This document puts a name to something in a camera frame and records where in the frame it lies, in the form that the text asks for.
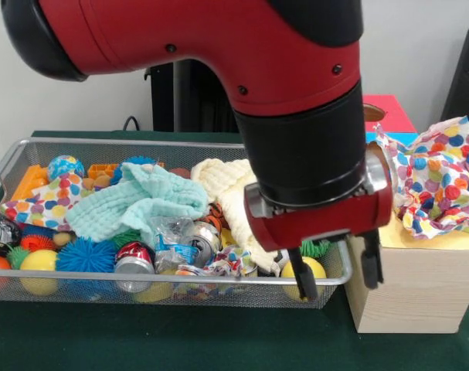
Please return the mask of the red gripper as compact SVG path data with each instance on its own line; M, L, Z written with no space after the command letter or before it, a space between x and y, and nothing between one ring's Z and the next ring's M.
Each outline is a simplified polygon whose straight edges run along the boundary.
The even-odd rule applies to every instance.
M291 269L302 300L314 301L318 296L313 271L304 262L299 249L295 249L304 240L362 234L365 286L376 289L383 282L376 229L385 226L392 215L392 183L388 169L377 155L367 154L365 164L365 178L358 195L317 208L278 209L262 197L258 184L252 183L244 189L244 207L252 234L267 252L289 250Z

